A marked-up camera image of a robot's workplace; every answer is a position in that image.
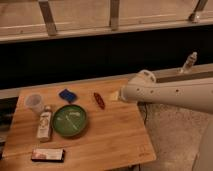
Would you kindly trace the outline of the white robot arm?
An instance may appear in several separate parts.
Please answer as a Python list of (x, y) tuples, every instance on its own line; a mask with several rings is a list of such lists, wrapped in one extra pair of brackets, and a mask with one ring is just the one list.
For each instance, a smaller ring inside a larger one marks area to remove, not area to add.
[(159, 83), (153, 72), (141, 70), (113, 92), (110, 99), (160, 103), (211, 114), (192, 171), (213, 171), (213, 77)]

